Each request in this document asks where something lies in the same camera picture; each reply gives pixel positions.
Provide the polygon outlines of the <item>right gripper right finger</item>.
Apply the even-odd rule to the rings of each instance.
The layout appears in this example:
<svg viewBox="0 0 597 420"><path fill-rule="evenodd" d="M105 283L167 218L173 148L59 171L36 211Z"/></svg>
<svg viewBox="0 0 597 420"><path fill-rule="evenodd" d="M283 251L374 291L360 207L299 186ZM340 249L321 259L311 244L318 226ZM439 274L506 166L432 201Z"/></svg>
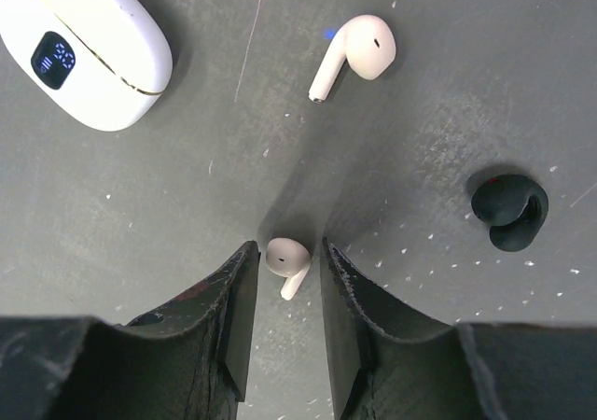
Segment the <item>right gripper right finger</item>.
<svg viewBox="0 0 597 420"><path fill-rule="evenodd" d="M592 419L596 329L446 324L365 277L332 243L321 295L338 419Z"/></svg>

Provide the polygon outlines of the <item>pink beige earbud charging case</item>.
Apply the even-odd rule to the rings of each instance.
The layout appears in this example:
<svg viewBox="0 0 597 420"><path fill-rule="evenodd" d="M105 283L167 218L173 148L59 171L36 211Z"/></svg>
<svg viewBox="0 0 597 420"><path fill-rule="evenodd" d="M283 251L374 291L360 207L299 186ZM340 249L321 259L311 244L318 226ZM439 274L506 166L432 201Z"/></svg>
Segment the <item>pink beige earbud charging case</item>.
<svg viewBox="0 0 597 420"><path fill-rule="evenodd" d="M1 0L1 39L57 106L102 132L131 127L172 76L169 43L139 0Z"/></svg>

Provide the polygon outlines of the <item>black earbud right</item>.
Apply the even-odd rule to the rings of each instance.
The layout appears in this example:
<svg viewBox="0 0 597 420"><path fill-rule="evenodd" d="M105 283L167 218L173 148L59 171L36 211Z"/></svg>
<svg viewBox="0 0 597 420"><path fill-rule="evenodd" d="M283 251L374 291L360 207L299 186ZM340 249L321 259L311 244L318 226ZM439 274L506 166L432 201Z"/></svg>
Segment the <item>black earbud right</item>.
<svg viewBox="0 0 597 420"><path fill-rule="evenodd" d="M493 246L508 253L528 247L544 225L546 191L525 175L498 175L481 184L471 198L475 216L489 227Z"/></svg>

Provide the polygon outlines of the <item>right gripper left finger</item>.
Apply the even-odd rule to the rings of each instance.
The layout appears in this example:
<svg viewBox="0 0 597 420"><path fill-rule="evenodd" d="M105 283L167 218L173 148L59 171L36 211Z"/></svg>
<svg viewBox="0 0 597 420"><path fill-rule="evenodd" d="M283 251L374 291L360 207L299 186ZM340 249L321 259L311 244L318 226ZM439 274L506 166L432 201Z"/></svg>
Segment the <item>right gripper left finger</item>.
<svg viewBox="0 0 597 420"><path fill-rule="evenodd" d="M233 419L244 401L259 250L130 323L80 316L1 320L5 419Z"/></svg>

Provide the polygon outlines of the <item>pink earbud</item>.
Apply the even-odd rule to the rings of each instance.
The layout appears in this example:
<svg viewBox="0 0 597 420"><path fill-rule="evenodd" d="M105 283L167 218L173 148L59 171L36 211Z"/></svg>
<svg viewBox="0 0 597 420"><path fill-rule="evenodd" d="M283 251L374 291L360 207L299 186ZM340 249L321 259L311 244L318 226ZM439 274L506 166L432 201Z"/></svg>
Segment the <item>pink earbud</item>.
<svg viewBox="0 0 597 420"><path fill-rule="evenodd" d="M309 250L293 239L278 237L268 243L266 266L270 272L285 279L280 291L285 301L296 296L311 264Z"/></svg>
<svg viewBox="0 0 597 420"><path fill-rule="evenodd" d="M323 103L345 63L365 80L379 77L396 59L397 44L389 25L374 15L359 15L332 37L308 91L309 99Z"/></svg>

